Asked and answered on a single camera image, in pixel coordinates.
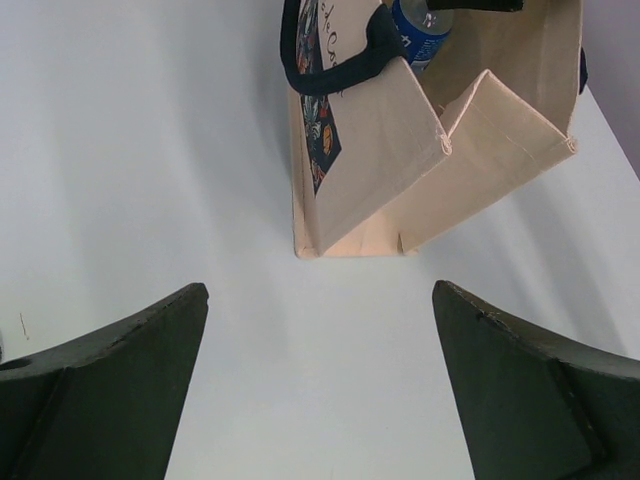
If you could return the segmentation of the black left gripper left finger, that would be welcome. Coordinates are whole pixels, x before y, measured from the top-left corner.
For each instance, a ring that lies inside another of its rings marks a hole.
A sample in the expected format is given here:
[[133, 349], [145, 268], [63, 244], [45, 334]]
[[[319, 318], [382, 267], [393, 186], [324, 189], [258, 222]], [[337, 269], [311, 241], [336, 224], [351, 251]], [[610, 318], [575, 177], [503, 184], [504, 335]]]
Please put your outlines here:
[[208, 314], [192, 283], [1, 365], [4, 479], [162, 479]]

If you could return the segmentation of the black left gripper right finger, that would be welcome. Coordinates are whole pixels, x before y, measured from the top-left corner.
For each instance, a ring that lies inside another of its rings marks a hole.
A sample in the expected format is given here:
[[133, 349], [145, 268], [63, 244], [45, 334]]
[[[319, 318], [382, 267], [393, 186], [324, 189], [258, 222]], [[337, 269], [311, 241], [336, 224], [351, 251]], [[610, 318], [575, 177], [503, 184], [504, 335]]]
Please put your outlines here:
[[439, 280], [434, 317], [477, 479], [636, 479], [639, 363]]

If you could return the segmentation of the blue label water bottle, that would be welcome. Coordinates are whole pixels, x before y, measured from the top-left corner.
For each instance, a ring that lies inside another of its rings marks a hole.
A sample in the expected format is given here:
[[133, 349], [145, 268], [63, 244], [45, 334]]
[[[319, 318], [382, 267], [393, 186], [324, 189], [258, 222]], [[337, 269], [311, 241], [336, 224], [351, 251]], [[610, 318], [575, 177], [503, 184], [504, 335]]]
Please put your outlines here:
[[454, 11], [432, 10], [425, 0], [395, 0], [391, 14], [407, 51], [410, 68], [419, 75], [447, 40]]

